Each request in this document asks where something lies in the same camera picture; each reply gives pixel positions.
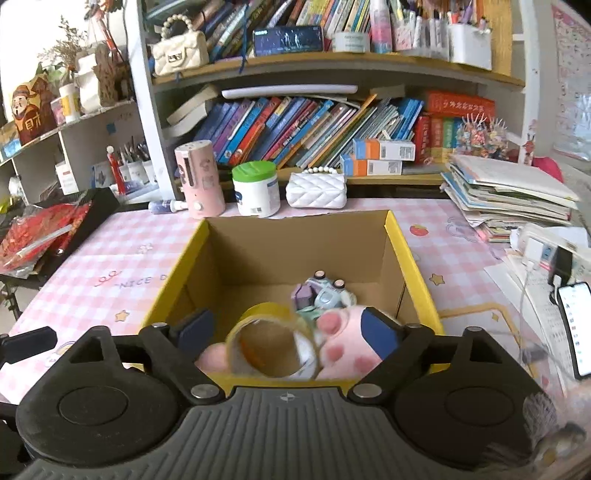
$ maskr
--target tape roll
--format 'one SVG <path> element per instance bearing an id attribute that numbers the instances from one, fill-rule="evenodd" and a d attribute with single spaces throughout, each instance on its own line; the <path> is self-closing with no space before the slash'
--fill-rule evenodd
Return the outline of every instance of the tape roll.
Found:
<path id="1" fill-rule="evenodd" d="M 337 32 L 332 41 L 333 51 L 369 53 L 369 35 L 361 32 Z"/>
<path id="2" fill-rule="evenodd" d="M 303 319 L 270 302 L 249 309 L 245 315 L 226 338 L 234 375 L 285 380 L 316 377 L 318 352 Z"/>

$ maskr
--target notebook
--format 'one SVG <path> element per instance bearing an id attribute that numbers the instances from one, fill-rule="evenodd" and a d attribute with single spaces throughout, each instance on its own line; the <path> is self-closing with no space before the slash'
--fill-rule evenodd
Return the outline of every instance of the notebook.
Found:
<path id="1" fill-rule="evenodd" d="M 576 209 L 579 197 L 545 171 L 528 165 L 469 155 L 451 155 L 471 184 L 495 187 L 498 191 L 521 192 Z"/>

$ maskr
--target cardboard box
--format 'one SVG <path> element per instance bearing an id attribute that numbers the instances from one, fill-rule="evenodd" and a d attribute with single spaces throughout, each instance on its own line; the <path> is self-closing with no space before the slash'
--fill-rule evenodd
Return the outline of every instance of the cardboard box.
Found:
<path id="1" fill-rule="evenodd" d="M 208 308 L 216 318 L 212 343 L 223 342 L 247 309 L 266 301 L 289 306 L 296 284 L 319 269 L 329 278 L 344 279 L 359 304 L 377 307 L 401 323 L 421 322 L 443 333 L 400 227 L 394 215 L 383 210 L 281 220 L 204 220 L 166 279 L 145 324 L 175 324 L 197 309 Z M 227 393 L 239 382 L 290 384 L 210 376 Z M 354 383 L 328 382 L 344 389 Z M 298 386 L 310 384 L 320 382 L 296 382 Z"/>

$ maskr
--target pen holder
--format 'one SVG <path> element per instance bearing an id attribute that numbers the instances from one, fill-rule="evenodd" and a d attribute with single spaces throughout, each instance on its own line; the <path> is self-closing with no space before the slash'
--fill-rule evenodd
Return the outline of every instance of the pen holder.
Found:
<path id="1" fill-rule="evenodd" d="M 432 59 L 449 61 L 449 29 L 444 19 L 429 20 L 427 22 L 427 35 L 429 39 L 429 56 Z"/>
<path id="2" fill-rule="evenodd" d="M 426 25 L 422 19 L 417 25 L 417 20 L 399 20 L 394 14 L 391 14 L 391 21 L 394 51 L 409 57 L 430 56 L 426 40 Z"/>
<path id="3" fill-rule="evenodd" d="M 449 41 L 452 62 L 492 70 L 490 30 L 452 24 L 449 26 Z"/>

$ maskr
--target green lid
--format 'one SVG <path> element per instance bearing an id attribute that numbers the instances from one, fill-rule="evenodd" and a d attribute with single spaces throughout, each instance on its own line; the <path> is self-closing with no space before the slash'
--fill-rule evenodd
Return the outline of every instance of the green lid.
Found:
<path id="1" fill-rule="evenodd" d="M 270 179 L 277 172 L 272 161 L 250 161 L 237 165 L 232 169 L 232 178 L 236 181 L 249 183 Z"/>

